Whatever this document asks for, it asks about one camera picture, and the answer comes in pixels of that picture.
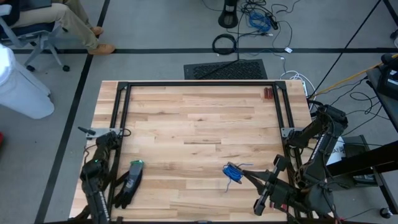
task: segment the black floor mat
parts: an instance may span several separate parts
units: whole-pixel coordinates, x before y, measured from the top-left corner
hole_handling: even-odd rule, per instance
[[[186,80],[262,80],[268,79],[262,59],[240,60],[222,67],[231,62],[201,63],[184,65]]]

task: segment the blue object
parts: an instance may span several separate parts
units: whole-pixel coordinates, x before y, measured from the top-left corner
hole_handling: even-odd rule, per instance
[[[271,29],[270,19],[258,12],[250,12],[249,24],[261,32],[268,32]]]
[[[240,167],[242,165],[244,165],[244,166],[252,166],[253,164],[240,164],[240,165],[238,165],[238,167]],[[223,167],[223,173],[227,177],[229,177],[229,182],[228,182],[228,185],[226,186],[225,192],[228,191],[229,185],[231,184],[232,180],[237,182],[237,183],[239,183],[239,184],[241,184],[242,174],[240,173],[239,170],[237,170],[237,168],[231,166],[230,164],[226,164]]]

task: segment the office chair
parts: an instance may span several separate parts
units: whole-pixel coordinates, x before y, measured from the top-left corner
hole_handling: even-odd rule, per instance
[[[0,5],[0,26],[4,30],[4,32],[0,32],[0,43],[5,46],[14,45],[18,48],[25,47],[27,44],[33,45],[34,49],[24,63],[26,69],[31,72],[34,72],[35,68],[29,63],[45,49],[51,51],[58,64],[62,66],[62,70],[69,72],[70,67],[61,62],[57,54],[58,49],[54,46],[55,43],[66,40],[56,37],[61,30],[61,26],[54,29],[55,22],[51,22],[11,29],[1,17],[10,14],[11,8],[12,6],[8,4]]]

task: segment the chair wheel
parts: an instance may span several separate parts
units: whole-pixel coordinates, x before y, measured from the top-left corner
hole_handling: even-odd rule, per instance
[[[69,72],[69,71],[70,71],[70,67],[69,67],[68,65],[64,65],[64,66],[62,67],[62,70],[63,70],[64,72]]]
[[[36,70],[36,68],[31,65],[26,66],[26,69],[28,69],[30,72],[34,72]]]
[[[391,218],[392,213],[390,212],[389,208],[382,208],[380,209],[380,215],[383,218]]]

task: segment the wooden table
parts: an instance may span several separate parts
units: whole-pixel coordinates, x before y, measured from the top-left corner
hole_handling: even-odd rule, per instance
[[[91,127],[109,127],[117,85],[102,83]],[[286,85],[295,126],[304,127],[311,118],[302,84],[291,80]],[[255,216],[254,186],[243,178],[241,185],[232,182],[226,192],[228,178],[222,172],[229,161],[252,163],[246,167],[250,170],[272,170],[275,156],[284,154],[275,103],[264,99],[261,83],[137,86],[131,89],[126,128],[132,135],[123,140],[118,176],[130,161],[142,159],[145,168],[132,204],[125,210],[113,208],[113,220],[286,221],[286,214],[269,207],[261,217]],[[94,150],[89,149],[91,156]],[[279,178],[287,181],[285,173]],[[79,180],[70,216],[85,205]]]

